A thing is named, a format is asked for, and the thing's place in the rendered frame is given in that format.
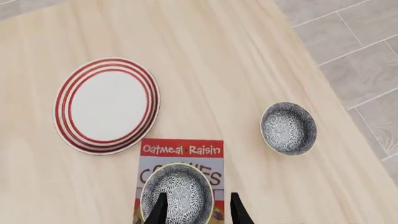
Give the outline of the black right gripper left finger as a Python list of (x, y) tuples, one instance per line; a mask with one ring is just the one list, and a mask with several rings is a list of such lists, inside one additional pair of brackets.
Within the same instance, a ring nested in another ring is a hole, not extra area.
[(167, 194), (162, 192), (145, 220), (145, 224), (165, 224), (167, 218)]

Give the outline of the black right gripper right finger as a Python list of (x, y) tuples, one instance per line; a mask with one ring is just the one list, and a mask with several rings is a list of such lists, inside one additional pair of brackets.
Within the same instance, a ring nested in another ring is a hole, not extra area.
[(233, 224), (254, 224), (237, 192), (231, 193), (230, 210)]

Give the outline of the black patterned bowl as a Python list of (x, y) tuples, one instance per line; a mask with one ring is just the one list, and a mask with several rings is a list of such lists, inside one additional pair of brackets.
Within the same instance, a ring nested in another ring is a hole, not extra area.
[(278, 102), (268, 107), (262, 115), (260, 129), (265, 143), (285, 156), (305, 154), (317, 139), (312, 115), (292, 102)]
[(196, 167), (174, 162), (157, 169), (144, 184), (140, 209), (149, 219), (161, 193), (167, 196), (165, 224), (208, 224), (215, 204), (209, 180)]

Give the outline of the oatmeal raisin cookies box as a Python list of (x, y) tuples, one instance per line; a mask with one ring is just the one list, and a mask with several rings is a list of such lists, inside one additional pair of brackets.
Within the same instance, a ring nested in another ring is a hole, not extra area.
[(156, 169), (172, 162), (190, 164), (206, 175), (215, 196), (215, 206), (209, 224), (224, 224), (224, 142), (153, 138), (141, 141), (132, 224), (144, 223), (140, 213), (139, 198), (146, 180)]

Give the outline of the white plate with red rings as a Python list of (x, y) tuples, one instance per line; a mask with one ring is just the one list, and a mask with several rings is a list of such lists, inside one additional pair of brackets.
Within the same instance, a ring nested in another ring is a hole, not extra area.
[(72, 149), (102, 156), (141, 141), (159, 110), (159, 86), (148, 69), (125, 58), (105, 57), (68, 77), (55, 97), (52, 118)]

